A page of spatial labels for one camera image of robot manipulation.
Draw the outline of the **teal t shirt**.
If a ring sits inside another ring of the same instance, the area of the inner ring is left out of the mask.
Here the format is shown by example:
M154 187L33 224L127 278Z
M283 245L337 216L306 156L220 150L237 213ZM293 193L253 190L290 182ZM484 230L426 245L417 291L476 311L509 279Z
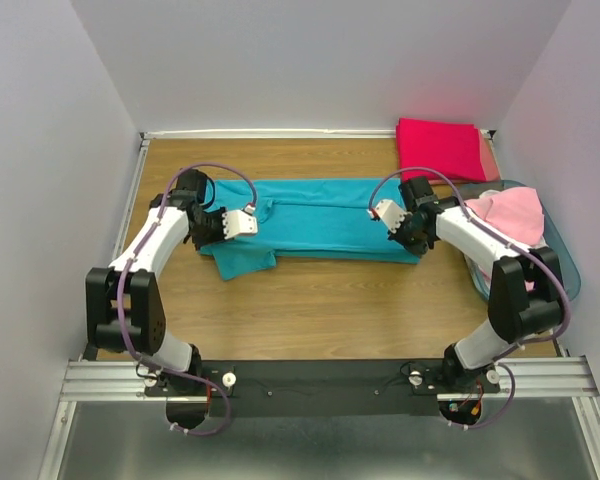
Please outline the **teal t shirt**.
M255 217L259 231L200 249L214 259L220 277L274 268L277 259L304 257L417 264L419 258L388 239L373 221L368 200L379 180L257 180Z

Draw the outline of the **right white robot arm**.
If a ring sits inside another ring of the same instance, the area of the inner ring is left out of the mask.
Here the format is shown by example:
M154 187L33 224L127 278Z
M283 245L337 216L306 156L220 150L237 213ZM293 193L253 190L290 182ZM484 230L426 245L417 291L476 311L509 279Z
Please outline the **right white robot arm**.
M465 390L495 361L566 329L570 300L551 248L525 246L497 231L458 194L438 198L424 176L402 182L399 192L400 203L385 199L370 209L390 240L418 257L444 241L490 275L486 320L444 352L439 371L447 389Z

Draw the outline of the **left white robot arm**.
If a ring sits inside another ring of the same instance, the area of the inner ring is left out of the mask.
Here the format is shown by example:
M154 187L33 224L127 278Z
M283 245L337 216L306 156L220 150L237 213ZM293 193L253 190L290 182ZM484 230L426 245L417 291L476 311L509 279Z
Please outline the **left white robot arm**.
M167 382L181 395L199 387L203 367L199 349L167 329L158 278L175 247L190 241L199 250L225 240L224 207L210 210L215 184L205 173L181 175L166 195L151 202L148 217L129 247L106 268L85 279L88 343L98 349L127 350L120 325L126 325L136 356L167 369Z

